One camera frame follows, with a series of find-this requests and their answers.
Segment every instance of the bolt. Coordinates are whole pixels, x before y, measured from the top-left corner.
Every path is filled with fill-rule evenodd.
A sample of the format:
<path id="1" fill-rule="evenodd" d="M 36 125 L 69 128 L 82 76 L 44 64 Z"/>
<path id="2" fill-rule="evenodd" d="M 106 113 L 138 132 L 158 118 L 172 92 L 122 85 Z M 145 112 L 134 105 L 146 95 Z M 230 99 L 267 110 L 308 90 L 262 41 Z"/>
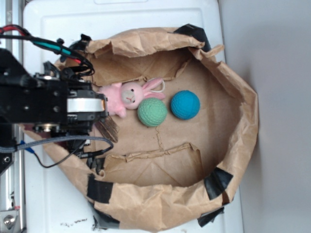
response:
<path id="1" fill-rule="evenodd" d="M 4 218 L 3 222 L 7 229 L 10 230 L 15 225 L 15 218 L 12 215 L 8 215 Z"/>
<path id="2" fill-rule="evenodd" d="M 10 159 L 10 157 L 9 157 L 9 156 L 6 156 L 3 160 L 4 160 L 6 163 L 8 163 L 8 162 L 10 162 L 10 161 L 11 161 L 11 159 Z"/>
<path id="3" fill-rule="evenodd" d="M 58 97 L 59 96 L 59 91 L 54 91 L 54 96 Z"/>
<path id="4" fill-rule="evenodd" d="M 60 107 L 55 106 L 55 107 L 53 107 L 53 110 L 54 110 L 54 112 L 58 113 L 60 111 Z"/>

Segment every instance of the red wire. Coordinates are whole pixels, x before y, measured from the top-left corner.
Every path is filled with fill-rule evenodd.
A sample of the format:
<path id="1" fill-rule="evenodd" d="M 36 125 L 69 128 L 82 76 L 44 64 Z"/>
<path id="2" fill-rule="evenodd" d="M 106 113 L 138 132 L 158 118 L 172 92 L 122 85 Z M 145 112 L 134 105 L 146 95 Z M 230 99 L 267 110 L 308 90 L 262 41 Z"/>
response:
<path id="1" fill-rule="evenodd" d="M 80 61 L 79 59 L 73 59 L 73 58 L 69 58 L 69 59 L 75 61 L 75 62 L 78 63 L 78 64 L 81 64 L 81 61 Z"/>
<path id="2" fill-rule="evenodd" d="M 3 30 L 5 32 L 8 32 L 8 31 L 18 31 L 21 35 L 25 35 L 24 32 L 22 32 L 20 29 L 16 28 L 16 27 L 13 27 L 13 26 L 4 26 L 3 27 Z"/>

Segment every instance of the textured ball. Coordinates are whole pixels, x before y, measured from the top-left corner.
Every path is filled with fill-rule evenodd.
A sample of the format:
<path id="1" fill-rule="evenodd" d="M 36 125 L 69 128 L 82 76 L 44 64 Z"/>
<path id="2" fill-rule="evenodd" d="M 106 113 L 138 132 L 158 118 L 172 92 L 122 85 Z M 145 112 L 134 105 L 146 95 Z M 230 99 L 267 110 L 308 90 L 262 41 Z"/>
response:
<path id="1" fill-rule="evenodd" d="M 173 114 L 182 120 L 195 117 L 200 110 L 200 100 L 191 91 L 177 92 L 171 100 Z"/>
<path id="2" fill-rule="evenodd" d="M 165 104 L 156 98 L 144 99 L 138 106 L 138 118 L 148 127 L 155 127 L 161 124 L 167 115 Z"/>

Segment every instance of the brown paper bag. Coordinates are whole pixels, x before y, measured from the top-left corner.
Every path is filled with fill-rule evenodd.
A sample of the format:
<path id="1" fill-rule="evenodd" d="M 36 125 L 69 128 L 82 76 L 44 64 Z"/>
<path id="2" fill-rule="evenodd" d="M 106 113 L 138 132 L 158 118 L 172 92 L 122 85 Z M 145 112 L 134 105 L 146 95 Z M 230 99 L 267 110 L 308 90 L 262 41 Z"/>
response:
<path id="1" fill-rule="evenodd" d="M 119 141 L 106 155 L 104 172 L 97 174 L 75 156 L 59 165 L 97 213 L 121 229 L 161 231 L 220 209 L 233 200 L 256 144 L 257 95 L 216 61 L 224 47 L 204 52 L 204 42 L 174 30 L 130 30 L 86 48 L 96 71 L 87 79 L 95 89 L 163 77 L 168 110 L 180 90 L 194 92 L 201 103 L 193 119 L 177 119 L 169 110 L 154 128 L 142 125 L 136 110 L 127 110 L 124 119 L 113 116 Z M 91 134 L 100 136 L 96 129 Z M 88 150 L 105 147 L 95 142 Z M 55 144 L 44 148 L 54 161 L 67 155 Z"/>

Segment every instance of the stuffed toy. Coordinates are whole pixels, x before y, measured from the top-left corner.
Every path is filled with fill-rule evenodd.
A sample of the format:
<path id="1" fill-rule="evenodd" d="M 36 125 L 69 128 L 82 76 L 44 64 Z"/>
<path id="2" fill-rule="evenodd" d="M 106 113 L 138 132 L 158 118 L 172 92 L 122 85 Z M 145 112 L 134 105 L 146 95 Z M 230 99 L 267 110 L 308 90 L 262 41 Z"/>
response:
<path id="1" fill-rule="evenodd" d="M 146 98 L 164 99 L 165 95 L 162 90 L 154 91 L 152 89 L 161 85 L 162 78 L 151 79 L 143 86 L 135 82 L 113 83 L 108 86 L 99 88 L 98 93 L 102 93 L 107 97 L 107 111 L 109 115 L 118 115 L 121 118 L 126 117 L 126 109 L 137 109 L 140 102 Z"/>

